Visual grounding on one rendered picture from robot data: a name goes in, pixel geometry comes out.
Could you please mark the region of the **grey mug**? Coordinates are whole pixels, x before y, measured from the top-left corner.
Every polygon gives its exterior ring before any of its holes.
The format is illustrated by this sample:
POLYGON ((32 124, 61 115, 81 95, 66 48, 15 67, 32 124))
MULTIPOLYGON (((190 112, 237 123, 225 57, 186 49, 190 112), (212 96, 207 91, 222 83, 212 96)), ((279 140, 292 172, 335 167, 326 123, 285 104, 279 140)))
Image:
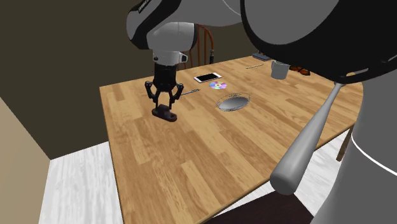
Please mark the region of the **grey mug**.
POLYGON ((271 77, 277 80, 286 79, 289 71, 289 64, 284 64, 282 62, 273 60, 271 63, 271 77))

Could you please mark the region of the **wooden chair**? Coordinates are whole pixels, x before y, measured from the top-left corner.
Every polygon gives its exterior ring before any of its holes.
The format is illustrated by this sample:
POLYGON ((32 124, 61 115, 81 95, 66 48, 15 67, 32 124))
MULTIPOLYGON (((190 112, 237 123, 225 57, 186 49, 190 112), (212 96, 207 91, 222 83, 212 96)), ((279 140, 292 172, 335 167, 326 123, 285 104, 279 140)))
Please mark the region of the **wooden chair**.
POLYGON ((188 62, 183 63, 183 69, 214 63, 214 40, 206 26, 197 25, 196 41, 187 54, 188 62))

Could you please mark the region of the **dark brown block-shaped object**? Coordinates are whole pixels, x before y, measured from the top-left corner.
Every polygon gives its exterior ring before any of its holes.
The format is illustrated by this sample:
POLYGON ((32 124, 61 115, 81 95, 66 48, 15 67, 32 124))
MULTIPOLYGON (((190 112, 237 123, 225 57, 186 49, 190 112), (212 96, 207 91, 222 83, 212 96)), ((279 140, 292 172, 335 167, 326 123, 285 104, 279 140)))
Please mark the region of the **dark brown block-shaped object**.
POLYGON ((170 108, 163 104, 152 109, 151 112, 153 116, 156 116, 168 122, 175 122, 178 119, 177 114, 172 113, 170 108))

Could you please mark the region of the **wooden table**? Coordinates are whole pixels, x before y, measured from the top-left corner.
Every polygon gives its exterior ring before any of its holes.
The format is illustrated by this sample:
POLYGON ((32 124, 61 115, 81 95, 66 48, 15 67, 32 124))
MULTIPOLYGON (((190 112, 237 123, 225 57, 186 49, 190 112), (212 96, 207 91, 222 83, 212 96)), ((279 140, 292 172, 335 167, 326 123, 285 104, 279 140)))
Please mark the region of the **wooden table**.
POLYGON ((200 91, 173 104, 175 122, 152 115, 144 79, 101 87, 123 224, 200 224, 268 180, 334 86, 316 74, 270 72, 252 57, 179 71, 185 92, 200 91), (193 79, 208 73, 222 78, 193 79), (246 107, 216 107, 239 92, 251 96, 246 107))

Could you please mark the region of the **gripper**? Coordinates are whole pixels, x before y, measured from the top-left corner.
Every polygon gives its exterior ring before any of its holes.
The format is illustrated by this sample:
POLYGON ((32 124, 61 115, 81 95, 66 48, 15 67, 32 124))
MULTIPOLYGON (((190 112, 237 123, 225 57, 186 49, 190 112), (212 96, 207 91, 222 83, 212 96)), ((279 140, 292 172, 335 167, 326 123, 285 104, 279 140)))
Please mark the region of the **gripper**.
POLYGON ((146 81, 144 83, 147 95, 155 103, 156 108, 158 107, 158 97, 160 92, 169 93, 169 109, 172 109, 172 104, 180 98, 184 89, 184 85, 182 83, 176 84, 176 69, 176 65, 165 66, 155 63, 153 83, 151 81, 146 81), (151 91, 153 84, 157 89, 155 93, 151 91), (175 94, 173 94, 171 90, 175 86, 177 87, 177 91, 175 94))

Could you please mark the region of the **white smartphone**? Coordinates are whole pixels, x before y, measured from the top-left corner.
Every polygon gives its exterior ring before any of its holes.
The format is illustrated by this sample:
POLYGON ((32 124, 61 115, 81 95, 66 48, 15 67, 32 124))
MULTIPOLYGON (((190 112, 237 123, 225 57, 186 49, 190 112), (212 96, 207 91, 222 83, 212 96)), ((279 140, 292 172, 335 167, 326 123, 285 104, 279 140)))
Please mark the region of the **white smartphone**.
POLYGON ((222 76, 219 75, 218 73, 208 73, 200 76, 195 76, 193 79, 199 83, 203 83, 211 80, 216 80, 219 78, 222 78, 222 76))

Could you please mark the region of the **grey baseball bat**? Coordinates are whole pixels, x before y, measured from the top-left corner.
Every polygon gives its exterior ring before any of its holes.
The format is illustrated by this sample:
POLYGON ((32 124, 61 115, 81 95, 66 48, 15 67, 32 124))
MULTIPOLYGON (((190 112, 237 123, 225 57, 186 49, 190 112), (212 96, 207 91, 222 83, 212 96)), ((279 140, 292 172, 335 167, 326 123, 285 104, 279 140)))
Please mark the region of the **grey baseball bat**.
POLYGON ((335 83, 333 90, 307 125, 302 129, 270 175, 272 188, 282 194, 296 192, 321 137, 331 106, 344 85, 335 83))

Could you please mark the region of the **brown shoe-shaped object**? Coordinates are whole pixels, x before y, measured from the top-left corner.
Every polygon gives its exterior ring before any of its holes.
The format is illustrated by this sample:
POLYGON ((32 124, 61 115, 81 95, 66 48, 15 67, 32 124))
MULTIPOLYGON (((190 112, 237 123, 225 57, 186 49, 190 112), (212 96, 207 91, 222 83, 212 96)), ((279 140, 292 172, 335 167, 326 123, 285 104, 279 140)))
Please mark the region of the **brown shoe-shaped object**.
POLYGON ((307 70, 307 69, 304 69, 304 68, 302 68, 300 66, 290 66, 289 70, 296 71, 296 72, 298 72, 298 73, 300 73, 300 74, 302 74, 304 76, 310 76, 310 71, 307 70))

